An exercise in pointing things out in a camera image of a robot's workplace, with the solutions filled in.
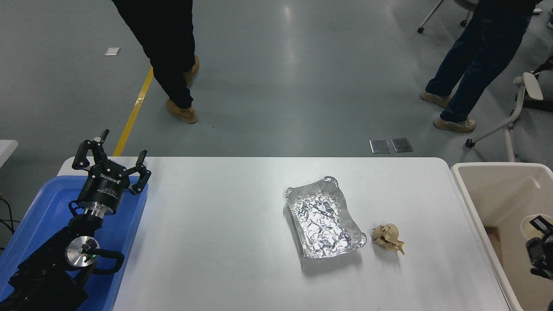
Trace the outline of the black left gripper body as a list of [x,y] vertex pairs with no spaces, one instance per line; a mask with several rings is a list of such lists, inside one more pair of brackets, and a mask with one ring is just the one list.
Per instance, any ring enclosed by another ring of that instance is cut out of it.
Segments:
[[114,161],[92,166],[77,198],[78,208],[101,209],[104,214],[116,214],[123,194],[130,186],[129,177],[123,176],[125,171],[126,167]]

